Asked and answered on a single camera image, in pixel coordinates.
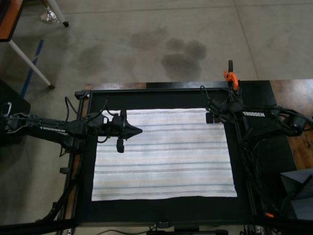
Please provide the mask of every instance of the cloth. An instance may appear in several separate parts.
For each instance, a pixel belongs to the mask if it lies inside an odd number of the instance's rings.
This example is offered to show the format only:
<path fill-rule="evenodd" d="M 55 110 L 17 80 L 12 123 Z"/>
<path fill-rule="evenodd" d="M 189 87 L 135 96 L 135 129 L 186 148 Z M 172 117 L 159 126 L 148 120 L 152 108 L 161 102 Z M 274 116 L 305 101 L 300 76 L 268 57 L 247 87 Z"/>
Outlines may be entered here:
<path fill-rule="evenodd" d="M 116 151 L 116 138 L 98 143 L 92 201 L 236 197 L 224 125 L 206 124 L 205 113 L 127 111 L 129 124 L 143 133 L 124 141 L 122 154 Z"/>

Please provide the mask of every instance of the blue tape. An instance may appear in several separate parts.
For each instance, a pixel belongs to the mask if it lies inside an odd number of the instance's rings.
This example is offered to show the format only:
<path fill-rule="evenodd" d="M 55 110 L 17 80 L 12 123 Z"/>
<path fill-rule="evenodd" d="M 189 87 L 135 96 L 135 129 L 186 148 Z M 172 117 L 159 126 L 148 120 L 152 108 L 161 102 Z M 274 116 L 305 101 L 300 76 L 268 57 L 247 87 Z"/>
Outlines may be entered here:
<path fill-rule="evenodd" d="M 37 56 L 37 58 L 33 61 L 34 65 L 37 64 L 38 56 L 41 52 L 41 49 L 43 48 L 43 44 L 44 44 L 44 40 L 42 39 L 39 41 L 39 45 L 38 45 L 37 50 L 36 50 L 35 56 Z M 25 97 L 25 94 L 26 94 L 26 91 L 27 91 L 27 88 L 28 88 L 28 85 L 29 85 L 29 82 L 30 82 L 32 76 L 33 76 L 33 70 L 29 69 L 26 80 L 24 82 L 22 92 L 21 92 L 21 97 L 23 97 L 23 98 Z"/>
<path fill-rule="evenodd" d="M 35 56 L 39 56 L 41 49 L 43 48 L 44 40 L 40 40 Z"/>
<path fill-rule="evenodd" d="M 36 58 L 34 61 L 33 61 L 33 64 L 36 65 L 37 64 L 37 60 L 38 58 Z M 33 70 L 32 69 L 29 69 L 28 71 L 28 74 L 27 74 L 27 77 L 26 77 L 26 81 L 24 83 L 24 86 L 23 86 L 23 89 L 22 89 L 22 92 L 21 92 L 21 97 L 24 98 L 25 94 L 26 94 L 26 91 L 27 91 L 27 87 L 29 85 L 29 82 L 30 82 L 30 79 L 31 77 L 33 76 Z"/>

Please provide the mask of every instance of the black robotic arm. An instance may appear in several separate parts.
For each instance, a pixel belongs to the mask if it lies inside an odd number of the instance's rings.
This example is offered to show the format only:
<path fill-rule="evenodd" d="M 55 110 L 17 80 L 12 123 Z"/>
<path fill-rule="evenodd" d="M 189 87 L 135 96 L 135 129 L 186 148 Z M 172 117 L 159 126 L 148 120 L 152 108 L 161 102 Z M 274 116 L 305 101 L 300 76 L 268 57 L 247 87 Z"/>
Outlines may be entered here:
<path fill-rule="evenodd" d="M 74 139 L 83 141 L 87 135 L 118 137 L 116 148 L 119 153 L 124 152 L 123 140 L 127 140 L 142 133 L 142 130 L 127 122 L 126 110 L 120 115 L 114 114 L 112 120 L 97 113 L 90 114 L 86 119 L 74 121 L 60 121 L 43 118 L 36 115 L 18 113 L 5 119 L 7 136 L 29 135 L 47 141 L 59 143 L 66 152 L 79 151 L 80 145 Z"/>

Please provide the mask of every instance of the black table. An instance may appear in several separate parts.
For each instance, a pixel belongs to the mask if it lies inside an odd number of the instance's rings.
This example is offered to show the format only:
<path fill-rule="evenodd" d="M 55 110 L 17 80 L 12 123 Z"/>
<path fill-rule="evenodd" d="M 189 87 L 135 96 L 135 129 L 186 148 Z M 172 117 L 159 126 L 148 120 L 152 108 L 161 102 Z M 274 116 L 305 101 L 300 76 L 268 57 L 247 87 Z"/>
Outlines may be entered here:
<path fill-rule="evenodd" d="M 226 88 L 226 82 L 204 83 L 212 95 L 217 88 Z M 246 105 L 272 105 L 275 97 L 269 81 L 242 82 L 242 97 Z M 110 109 L 153 109 L 153 108 L 200 108 L 206 106 L 206 99 L 199 91 L 200 83 L 147 83 L 136 85 L 135 90 L 91 91 L 81 99 L 80 112 L 98 112 L 107 95 Z M 226 97 L 227 92 L 218 92 L 216 99 Z M 249 122 L 249 125 L 260 123 Z M 236 130 L 233 124 L 225 125 L 237 198 L 222 197 L 181 197 L 162 200 L 116 200 L 91 201 L 93 171 L 97 137 L 88 137 L 82 158 L 81 181 L 76 199 L 72 204 L 73 217 L 80 226 L 152 226 L 161 221 L 174 225 L 226 225 L 252 223 L 253 210 L 239 157 Z M 280 180 L 280 172 L 296 170 L 286 137 L 265 142 L 259 146 L 259 161 L 266 173 L 265 182 L 275 202 L 286 196 Z"/>

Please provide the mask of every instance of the wooden table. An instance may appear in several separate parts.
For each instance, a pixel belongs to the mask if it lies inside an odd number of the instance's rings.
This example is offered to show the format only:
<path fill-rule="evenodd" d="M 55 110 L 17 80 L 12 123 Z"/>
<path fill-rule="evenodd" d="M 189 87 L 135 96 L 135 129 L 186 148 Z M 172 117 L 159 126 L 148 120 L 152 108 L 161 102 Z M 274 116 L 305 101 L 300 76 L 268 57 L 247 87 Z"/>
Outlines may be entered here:
<path fill-rule="evenodd" d="M 219 87 L 219 82 L 211 83 Z M 313 115 L 313 79 L 312 80 L 285 80 L 271 81 L 271 86 L 277 104 L 289 109 L 294 109 L 307 117 Z M 85 90 L 131 90 L 146 89 L 147 83 L 120 83 L 120 84 L 98 84 L 86 85 Z M 88 98 L 85 99 L 83 115 L 87 113 Z M 304 132 L 299 137 L 289 137 L 290 147 L 295 159 L 297 169 L 313 167 L 313 131 Z M 80 155 L 74 157 L 74 173 L 79 165 Z M 67 202 L 65 219 L 72 218 L 76 190 L 71 192 Z"/>
<path fill-rule="evenodd" d="M 65 21 L 65 18 L 55 0 L 48 0 L 48 2 L 55 11 L 58 19 L 63 22 L 65 27 L 68 27 L 68 22 Z M 19 22 L 24 3 L 24 0 L 11 0 L 8 10 L 0 24 L 0 42 L 8 42 L 12 49 L 34 70 L 34 72 L 48 85 L 48 87 L 50 89 L 54 89 L 54 86 L 12 40 L 12 36 L 16 25 Z"/>

